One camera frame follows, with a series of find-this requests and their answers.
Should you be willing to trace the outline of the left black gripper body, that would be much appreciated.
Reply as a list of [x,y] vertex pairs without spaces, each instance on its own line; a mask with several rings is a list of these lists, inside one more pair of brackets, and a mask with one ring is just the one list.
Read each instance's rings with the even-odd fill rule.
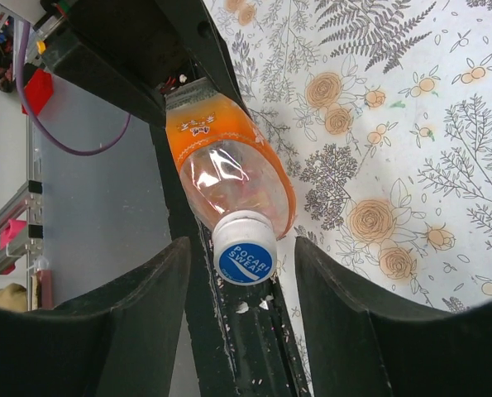
[[42,60],[83,89],[131,83],[170,89],[193,77],[181,28],[192,26],[190,1],[43,1],[58,26]]

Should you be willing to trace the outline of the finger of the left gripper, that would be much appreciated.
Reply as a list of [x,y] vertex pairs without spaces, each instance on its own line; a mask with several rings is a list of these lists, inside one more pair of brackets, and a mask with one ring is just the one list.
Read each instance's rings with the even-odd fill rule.
[[156,1],[179,35],[182,46],[220,92],[236,102],[245,112],[227,44],[220,35],[203,1]]
[[42,59],[56,76],[150,125],[165,125],[164,100],[102,51],[61,41],[48,45]]

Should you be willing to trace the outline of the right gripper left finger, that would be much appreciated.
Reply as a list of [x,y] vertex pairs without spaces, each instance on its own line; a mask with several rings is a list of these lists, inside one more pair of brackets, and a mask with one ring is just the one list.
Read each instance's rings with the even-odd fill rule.
[[190,261],[181,237],[54,309],[0,309],[0,396],[166,396]]

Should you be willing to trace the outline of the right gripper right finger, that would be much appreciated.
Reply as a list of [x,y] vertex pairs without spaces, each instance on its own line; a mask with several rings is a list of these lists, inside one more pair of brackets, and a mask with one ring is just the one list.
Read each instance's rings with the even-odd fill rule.
[[492,300],[448,313],[338,264],[305,237],[296,280],[317,396],[492,396]]

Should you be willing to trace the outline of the orange label tea bottle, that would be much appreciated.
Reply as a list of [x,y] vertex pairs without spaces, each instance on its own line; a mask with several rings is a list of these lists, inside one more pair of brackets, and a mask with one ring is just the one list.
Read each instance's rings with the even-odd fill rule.
[[261,213],[282,238],[296,196],[278,155],[233,100],[202,78],[165,98],[166,136],[189,205],[209,229],[229,213]]

